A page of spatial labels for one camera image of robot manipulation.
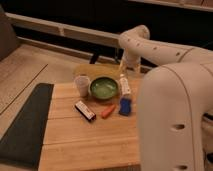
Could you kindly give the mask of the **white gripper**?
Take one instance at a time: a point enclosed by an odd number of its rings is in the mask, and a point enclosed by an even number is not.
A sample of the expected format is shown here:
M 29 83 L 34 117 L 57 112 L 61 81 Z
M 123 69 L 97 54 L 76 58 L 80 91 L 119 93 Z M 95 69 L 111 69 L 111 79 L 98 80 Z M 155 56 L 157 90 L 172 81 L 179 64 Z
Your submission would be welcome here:
M 142 78 L 140 72 L 141 58 L 138 55 L 125 51 L 121 59 L 121 67 L 119 67 L 119 73 L 125 74 L 127 68 L 131 68 L 135 71 L 136 78 Z

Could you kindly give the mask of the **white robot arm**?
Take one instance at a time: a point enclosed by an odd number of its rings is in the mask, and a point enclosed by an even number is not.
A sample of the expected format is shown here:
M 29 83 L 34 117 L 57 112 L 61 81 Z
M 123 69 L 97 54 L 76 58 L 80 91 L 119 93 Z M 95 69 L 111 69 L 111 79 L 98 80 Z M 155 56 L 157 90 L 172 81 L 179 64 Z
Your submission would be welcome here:
M 120 34 L 121 67 L 156 65 L 137 93 L 142 171 L 213 171 L 213 50 L 154 41 L 139 25 Z

